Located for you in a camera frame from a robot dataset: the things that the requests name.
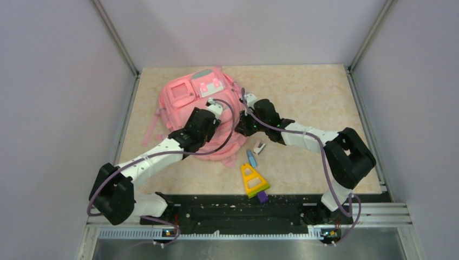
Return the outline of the pink student backpack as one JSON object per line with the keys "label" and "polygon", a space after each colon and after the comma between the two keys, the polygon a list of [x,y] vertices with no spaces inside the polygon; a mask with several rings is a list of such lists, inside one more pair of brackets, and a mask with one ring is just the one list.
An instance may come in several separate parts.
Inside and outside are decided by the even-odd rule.
{"label": "pink student backpack", "polygon": [[224,100],[221,123],[210,142],[199,149],[199,152],[204,153],[203,160],[221,160],[224,165],[231,167],[237,151],[247,140],[245,136],[234,131],[244,107],[240,101],[241,86],[219,67],[204,69],[167,83],[160,92],[158,108],[141,145],[147,146],[158,119],[170,131],[181,129],[192,110],[195,107],[205,108],[210,98]]}

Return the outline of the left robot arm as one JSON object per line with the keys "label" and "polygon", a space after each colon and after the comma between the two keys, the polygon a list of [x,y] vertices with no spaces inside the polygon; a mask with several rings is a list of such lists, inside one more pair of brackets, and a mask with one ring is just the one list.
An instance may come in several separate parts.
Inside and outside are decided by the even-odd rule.
{"label": "left robot arm", "polygon": [[104,164],[89,195],[87,214],[104,216],[112,225],[123,223],[135,210],[136,187],[165,167],[196,155],[213,137],[222,112],[219,103],[194,108],[183,128],[148,152],[120,165]]}

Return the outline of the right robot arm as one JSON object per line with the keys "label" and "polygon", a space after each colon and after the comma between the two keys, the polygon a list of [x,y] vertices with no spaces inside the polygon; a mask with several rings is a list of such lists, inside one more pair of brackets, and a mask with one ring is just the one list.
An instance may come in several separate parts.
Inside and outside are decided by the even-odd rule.
{"label": "right robot arm", "polygon": [[252,94],[242,97],[241,103],[245,109],[240,112],[235,129],[238,133],[250,137],[263,132],[272,142],[321,155],[329,189],[320,200],[318,218],[324,223],[332,223],[339,217],[339,211],[351,216],[343,204],[354,198],[355,187],[377,164],[359,134],[349,127],[338,132],[324,131],[281,118],[270,100],[257,99]]}

